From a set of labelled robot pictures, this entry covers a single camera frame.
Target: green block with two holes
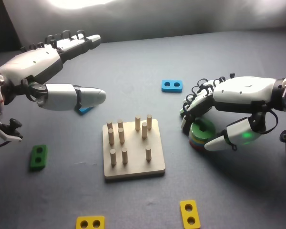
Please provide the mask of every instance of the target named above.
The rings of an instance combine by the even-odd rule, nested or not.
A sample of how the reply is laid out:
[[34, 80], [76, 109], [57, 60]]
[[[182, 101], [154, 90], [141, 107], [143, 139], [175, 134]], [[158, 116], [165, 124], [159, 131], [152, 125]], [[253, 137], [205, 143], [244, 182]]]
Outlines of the green block with two holes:
[[47, 164], [48, 148], [46, 145], [34, 146], [31, 154], [30, 170], [42, 170]]

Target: robotic hand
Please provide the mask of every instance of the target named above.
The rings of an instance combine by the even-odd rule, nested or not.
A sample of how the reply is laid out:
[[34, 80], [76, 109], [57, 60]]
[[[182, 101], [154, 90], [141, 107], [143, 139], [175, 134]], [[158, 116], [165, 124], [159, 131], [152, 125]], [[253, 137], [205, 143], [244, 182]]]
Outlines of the robotic hand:
[[[75, 36], [71, 36], [70, 31], [64, 31], [55, 36], [49, 35], [45, 43], [30, 45], [28, 51], [22, 47], [22, 54], [0, 67], [0, 116], [4, 105], [22, 94], [39, 107], [55, 111], [102, 104], [106, 93], [101, 89], [71, 84], [44, 84], [62, 69], [67, 60], [96, 48], [100, 43], [99, 35], [86, 37], [84, 31], [77, 31]], [[7, 142], [21, 141], [23, 137], [16, 130], [21, 126], [15, 119], [10, 119], [10, 125], [0, 123], [0, 137]]]
[[[286, 79], [269, 79], [259, 77], [238, 77], [230, 74], [230, 79], [220, 77], [216, 80], [199, 84], [192, 88], [192, 94], [184, 100], [180, 115], [183, 117], [181, 128], [189, 134], [191, 124], [195, 119], [205, 114], [213, 106], [218, 111], [247, 113], [245, 117], [229, 124], [226, 129], [208, 139], [204, 148], [208, 151], [218, 151], [246, 145], [259, 136], [272, 131], [278, 124], [278, 117], [272, 111], [286, 111]], [[276, 124], [266, 130], [265, 116], [271, 113], [276, 118]], [[286, 130], [280, 140], [286, 143]]]

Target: stack of colored rings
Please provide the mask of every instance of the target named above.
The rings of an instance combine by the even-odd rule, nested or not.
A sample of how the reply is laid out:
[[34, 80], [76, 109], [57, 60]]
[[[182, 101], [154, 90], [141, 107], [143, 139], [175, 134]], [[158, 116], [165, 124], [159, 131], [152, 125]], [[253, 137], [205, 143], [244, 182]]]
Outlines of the stack of colored rings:
[[204, 118], [197, 118], [191, 125], [189, 143], [194, 149], [205, 151], [205, 143], [215, 135], [216, 129], [212, 122]]

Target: green light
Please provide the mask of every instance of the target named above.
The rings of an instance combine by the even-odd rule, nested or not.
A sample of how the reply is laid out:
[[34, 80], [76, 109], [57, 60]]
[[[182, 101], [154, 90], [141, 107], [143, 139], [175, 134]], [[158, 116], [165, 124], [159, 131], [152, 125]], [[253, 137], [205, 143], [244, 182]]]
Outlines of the green light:
[[251, 133], [249, 133], [249, 132], [243, 133], [243, 138], [251, 138], [251, 137], [252, 137]]

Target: gray backdrop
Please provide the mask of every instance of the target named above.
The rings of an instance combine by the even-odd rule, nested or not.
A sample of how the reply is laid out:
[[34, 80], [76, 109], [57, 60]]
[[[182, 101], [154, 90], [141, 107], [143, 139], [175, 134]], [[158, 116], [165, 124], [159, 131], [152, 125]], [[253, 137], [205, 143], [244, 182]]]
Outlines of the gray backdrop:
[[[0, 54], [0, 65], [14, 56]], [[198, 153], [180, 129], [182, 100], [201, 78], [286, 77], [286, 31], [221, 32], [101, 44], [68, 61], [50, 83], [104, 89], [85, 116], [39, 108], [19, 96], [6, 106], [23, 123], [20, 144], [0, 149], [0, 229], [74, 229], [76, 218], [103, 215], [107, 229], [183, 228], [179, 201], [195, 199], [202, 229], [286, 229], [286, 153], [278, 127], [237, 152]], [[161, 92], [180, 79], [181, 94]], [[107, 120], [158, 119], [163, 177], [105, 183], [102, 126]], [[221, 130], [245, 114], [206, 115]], [[267, 115], [267, 127], [275, 120]], [[34, 145], [49, 149], [46, 168], [29, 173]]]
[[113, 0], [81, 9], [89, 0], [3, 0], [20, 42], [84, 29], [117, 42], [286, 26], [286, 0]]

